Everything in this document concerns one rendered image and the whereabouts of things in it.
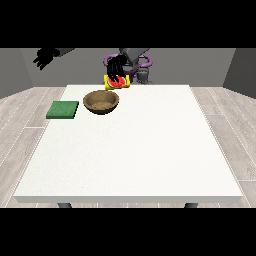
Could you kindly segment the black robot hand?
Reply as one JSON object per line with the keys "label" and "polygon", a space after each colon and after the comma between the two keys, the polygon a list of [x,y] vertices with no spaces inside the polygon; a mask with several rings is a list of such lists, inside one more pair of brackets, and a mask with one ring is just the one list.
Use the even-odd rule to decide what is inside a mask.
{"label": "black robot hand", "polygon": [[60,51],[56,48],[41,48],[37,51],[37,57],[33,62],[40,70],[43,70],[49,63],[53,61],[54,57],[58,57]]}
{"label": "black robot hand", "polygon": [[123,66],[127,63],[125,55],[118,55],[112,58],[107,65],[107,75],[112,82],[118,82],[118,77],[125,77]]}

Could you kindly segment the yellow cup with melon print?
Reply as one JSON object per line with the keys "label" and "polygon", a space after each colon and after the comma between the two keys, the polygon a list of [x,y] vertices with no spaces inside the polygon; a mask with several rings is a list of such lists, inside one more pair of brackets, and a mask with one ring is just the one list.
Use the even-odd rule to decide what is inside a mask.
{"label": "yellow cup with melon print", "polygon": [[104,87],[106,90],[115,90],[130,87],[130,77],[118,77],[117,81],[112,81],[107,74],[104,75]]}

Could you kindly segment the brown wooden bowl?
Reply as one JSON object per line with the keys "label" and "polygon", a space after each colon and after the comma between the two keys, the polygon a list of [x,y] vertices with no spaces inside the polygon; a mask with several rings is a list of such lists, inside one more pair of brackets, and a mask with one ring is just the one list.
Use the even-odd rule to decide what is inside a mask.
{"label": "brown wooden bowl", "polygon": [[107,90],[92,91],[83,98],[84,106],[97,115],[105,115],[112,112],[118,103],[119,96]]}

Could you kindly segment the green square pad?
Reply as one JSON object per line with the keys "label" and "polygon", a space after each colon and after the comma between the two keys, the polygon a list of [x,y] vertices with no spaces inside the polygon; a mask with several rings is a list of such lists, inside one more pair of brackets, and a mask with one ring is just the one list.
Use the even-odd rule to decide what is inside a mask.
{"label": "green square pad", "polygon": [[75,117],[78,101],[54,101],[47,114],[47,119],[73,119]]}

